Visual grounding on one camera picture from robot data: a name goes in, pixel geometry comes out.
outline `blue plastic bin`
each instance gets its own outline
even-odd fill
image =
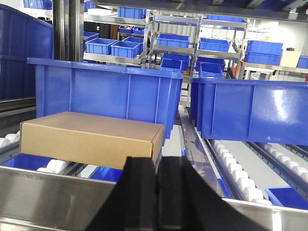
[[[165,125],[170,138],[182,74],[29,58],[36,64],[37,117],[72,111]]]
[[[117,16],[125,18],[145,18],[145,9],[131,8],[131,7],[118,7]]]
[[[210,63],[210,64],[217,64],[221,67],[221,70],[224,71],[226,62],[223,59],[212,59],[212,58],[204,58],[198,57],[196,62],[196,71],[200,71],[200,64],[201,63]]]
[[[132,34],[132,33],[133,33],[133,27],[132,27],[132,26],[129,26],[129,28],[124,28],[125,26],[127,26],[127,25],[121,25],[121,26],[119,27],[119,32],[120,32],[120,33]]]
[[[308,201],[297,193],[292,187],[269,187],[265,189],[273,205],[308,209]]]
[[[46,166],[50,160],[52,160],[52,158],[37,155],[20,154],[17,157],[1,165],[28,170],[37,170],[40,167]]]
[[[253,53],[246,51],[245,62],[256,64],[279,65],[279,54]]]
[[[263,54],[281,55],[283,43],[250,40],[246,51]]]
[[[223,39],[200,38],[199,49],[211,51],[227,52],[230,47],[230,42]]]
[[[214,15],[214,14],[209,14],[207,16],[207,19],[220,20],[220,21],[229,21],[229,22],[239,22],[239,23],[243,22],[243,18],[241,18],[241,17]]]
[[[95,9],[96,5],[91,0],[84,1],[85,12],[88,12],[89,9]]]
[[[144,27],[134,26],[133,27],[133,34],[144,35]]]
[[[140,43],[138,54],[141,54],[143,52],[143,38],[127,37],[123,41]]]
[[[88,53],[95,54],[111,54],[111,45],[116,43],[116,40],[106,38],[96,38],[86,42]]]
[[[127,58],[135,58],[140,50],[140,43],[119,41],[111,45],[111,54]]]
[[[162,60],[160,69],[164,71],[181,71],[182,62],[179,60],[164,59]]]
[[[199,78],[202,138],[308,145],[308,84]]]
[[[300,56],[297,63],[297,67],[308,68],[308,56]]]
[[[52,25],[2,4],[0,15],[0,100],[35,96],[27,58],[53,57]]]
[[[222,78],[223,71],[217,64],[201,63],[199,77]]]
[[[123,170],[111,167],[98,167],[91,179],[117,182]]]
[[[160,33],[157,38],[157,44],[164,46],[187,48],[189,46],[189,36]]]
[[[24,7],[33,9],[51,10],[52,0],[24,0]]]
[[[169,60],[179,60],[181,61],[181,70],[186,71],[188,68],[190,56],[188,55],[181,55],[181,54],[169,54],[169,53],[164,53],[162,56],[162,60],[164,59],[169,59]]]

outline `white box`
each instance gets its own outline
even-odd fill
[[[300,52],[298,51],[282,51],[280,58],[280,66],[296,67]]]

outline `metal rail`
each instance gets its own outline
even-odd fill
[[[267,164],[277,175],[294,188],[302,197],[308,200],[308,184],[297,176],[292,170],[279,162],[264,148],[254,142],[244,142],[265,164]]]

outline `cardboard box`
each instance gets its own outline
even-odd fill
[[[164,125],[63,112],[21,123],[21,152],[122,169],[127,156],[159,156]]]

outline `metal post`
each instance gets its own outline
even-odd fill
[[[54,57],[83,60],[83,0],[52,1]]]

